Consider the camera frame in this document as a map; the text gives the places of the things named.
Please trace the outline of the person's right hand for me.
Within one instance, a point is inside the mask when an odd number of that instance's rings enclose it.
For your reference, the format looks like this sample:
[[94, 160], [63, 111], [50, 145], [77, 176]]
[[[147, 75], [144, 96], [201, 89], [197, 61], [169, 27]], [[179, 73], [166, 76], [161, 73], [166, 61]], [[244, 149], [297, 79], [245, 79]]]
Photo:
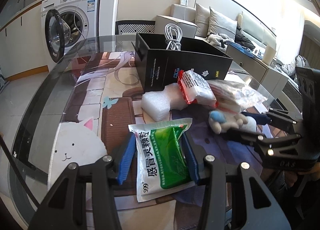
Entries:
[[273, 171], [265, 180], [265, 184], [275, 197], [299, 197], [311, 181], [313, 181], [311, 174]]

